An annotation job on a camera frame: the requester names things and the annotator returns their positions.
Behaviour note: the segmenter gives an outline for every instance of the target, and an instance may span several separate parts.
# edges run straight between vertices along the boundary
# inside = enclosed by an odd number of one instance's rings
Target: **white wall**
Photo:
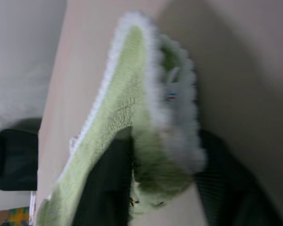
[[[66,0],[0,0],[0,129],[41,117]],[[29,192],[0,191],[0,210],[28,206]]]

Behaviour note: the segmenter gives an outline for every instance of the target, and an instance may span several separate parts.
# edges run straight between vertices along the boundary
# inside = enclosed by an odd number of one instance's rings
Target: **green terry cloth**
[[[88,173],[114,135],[132,126],[135,161],[130,214],[160,208],[191,183],[206,156],[196,120],[196,76],[178,43],[141,13],[119,22],[94,106],[37,226],[69,226]]]

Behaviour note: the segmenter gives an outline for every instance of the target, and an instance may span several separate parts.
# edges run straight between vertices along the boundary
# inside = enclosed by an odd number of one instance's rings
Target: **green plush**
[[[119,22],[104,79],[37,226],[69,226],[88,173],[114,135],[132,126],[135,162],[130,214],[160,208],[206,164],[197,136],[195,74],[187,53],[141,13]]]

